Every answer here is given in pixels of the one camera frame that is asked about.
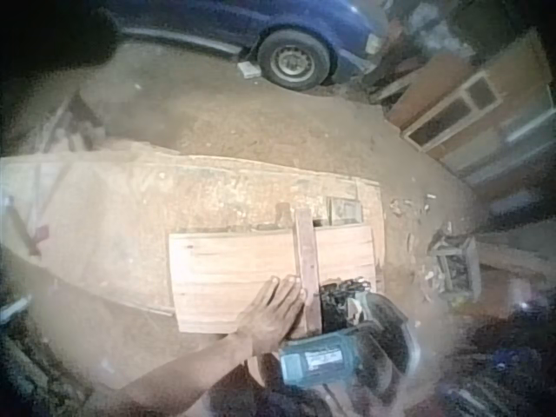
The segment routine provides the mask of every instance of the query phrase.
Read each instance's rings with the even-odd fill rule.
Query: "wooden frame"
[[[494,100],[492,103],[489,103],[486,107],[480,108],[480,106],[474,101],[469,93],[469,89],[478,82],[486,83],[490,92],[492,92]],[[463,116],[458,122],[455,122],[451,126],[443,129],[437,136],[432,138],[427,143],[420,145],[415,140],[412,139],[412,134],[416,132],[419,128],[423,127],[426,123],[430,122],[435,116],[440,114],[441,111],[445,110],[451,104],[454,104],[456,101],[461,100],[463,103],[469,108],[469,113]],[[455,135],[456,133],[462,131],[464,128],[469,126],[471,123],[479,120],[481,117],[486,115],[488,112],[495,109],[502,103],[500,98],[500,94],[496,91],[493,84],[488,79],[487,73],[484,70],[481,70],[471,76],[467,81],[465,81],[461,86],[455,90],[452,94],[447,96],[446,98],[442,99],[439,103],[437,103],[434,107],[432,107],[427,113],[413,122],[407,129],[405,129],[401,136],[415,146],[420,151],[426,152],[435,146],[443,143],[451,136]]]

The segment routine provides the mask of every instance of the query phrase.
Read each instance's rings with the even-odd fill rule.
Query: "car bumper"
[[[353,76],[362,76],[372,72],[379,64],[379,57],[361,58],[347,50],[340,50],[338,65],[332,75],[335,83],[344,83]]]

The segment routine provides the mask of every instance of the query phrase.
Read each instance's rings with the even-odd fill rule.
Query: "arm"
[[[301,311],[304,299],[299,278],[273,278],[240,314],[235,333],[145,374],[126,386],[122,394],[141,408],[161,414],[187,410],[248,358],[275,351]]]

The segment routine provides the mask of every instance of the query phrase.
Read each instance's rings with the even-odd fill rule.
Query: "hubcap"
[[[271,66],[280,78],[290,82],[305,81],[313,75],[313,58],[295,46],[285,46],[275,51]]]

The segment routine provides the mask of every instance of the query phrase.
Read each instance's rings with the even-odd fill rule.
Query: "person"
[[[87,415],[176,415],[253,356],[275,352],[303,309],[299,277],[267,281],[237,320],[237,330],[128,384]]]

